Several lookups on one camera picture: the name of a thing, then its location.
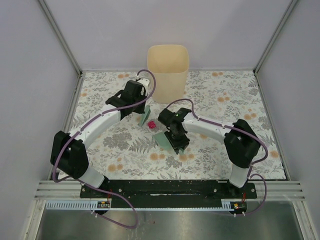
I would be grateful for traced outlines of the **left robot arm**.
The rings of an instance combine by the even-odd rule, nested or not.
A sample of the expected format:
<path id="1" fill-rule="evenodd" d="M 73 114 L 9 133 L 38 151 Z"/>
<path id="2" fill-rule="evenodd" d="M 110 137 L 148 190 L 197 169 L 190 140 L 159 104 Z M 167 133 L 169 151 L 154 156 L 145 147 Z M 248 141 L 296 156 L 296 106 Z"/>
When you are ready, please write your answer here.
<path id="1" fill-rule="evenodd" d="M 146 78 L 129 80 L 124 89 L 105 101 L 100 112 L 80 127 L 55 134 L 50 162 L 53 165 L 52 178 L 57 179 L 57 169 L 70 178 L 91 186 L 91 192 L 98 198 L 107 195 L 109 186 L 106 177 L 89 165 L 89 146 L 108 128 L 120 122 L 131 113 L 143 114 L 148 85 Z"/>

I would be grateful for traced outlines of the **green dustpan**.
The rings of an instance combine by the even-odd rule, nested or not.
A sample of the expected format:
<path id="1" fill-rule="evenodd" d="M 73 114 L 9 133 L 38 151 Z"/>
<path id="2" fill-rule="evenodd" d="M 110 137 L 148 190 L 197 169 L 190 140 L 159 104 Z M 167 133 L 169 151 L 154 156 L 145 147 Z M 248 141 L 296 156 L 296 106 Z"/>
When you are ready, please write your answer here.
<path id="1" fill-rule="evenodd" d="M 179 148 L 177 152 L 174 150 L 171 143 L 167 139 L 164 131 L 152 135 L 152 138 L 157 146 L 164 149 L 172 156 L 183 155 L 185 153 L 185 151 L 182 148 Z"/>

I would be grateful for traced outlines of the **green hand brush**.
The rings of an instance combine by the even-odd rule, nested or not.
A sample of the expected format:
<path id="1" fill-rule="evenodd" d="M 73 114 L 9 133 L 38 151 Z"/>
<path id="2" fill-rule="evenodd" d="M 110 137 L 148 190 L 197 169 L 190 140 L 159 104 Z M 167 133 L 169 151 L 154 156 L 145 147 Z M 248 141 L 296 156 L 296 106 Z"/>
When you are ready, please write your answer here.
<path id="1" fill-rule="evenodd" d="M 151 113 L 151 107 L 150 107 L 150 105 L 146 105 L 144 108 L 144 113 L 141 115 L 139 123 L 138 123 L 139 127 L 142 127 L 146 123 L 146 121 L 148 120 L 148 118 L 150 116 L 150 113 Z"/>

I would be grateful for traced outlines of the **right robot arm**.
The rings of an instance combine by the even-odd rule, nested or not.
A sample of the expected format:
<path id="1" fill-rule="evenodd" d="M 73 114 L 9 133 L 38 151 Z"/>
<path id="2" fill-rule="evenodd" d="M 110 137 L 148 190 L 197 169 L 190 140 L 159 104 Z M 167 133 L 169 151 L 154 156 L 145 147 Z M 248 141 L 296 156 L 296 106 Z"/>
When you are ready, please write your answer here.
<path id="1" fill-rule="evenodd" d="M 231 126 L 214 122 L 212 119 L 197 118 L 192 110 L 180 108 L 177 112 L 163 109 L 157 120 L 166 131 L 154 136 L 155 142 L 170 153 L 181 155 L 190 144 L 188 133 L 205 135 L 224 145 L 232 162 L 228 184 L 228 194 L 239 198 L 246 191 L 253 158 L 258 154 L 262 143 L 249 124 L 238 119 Z"/>

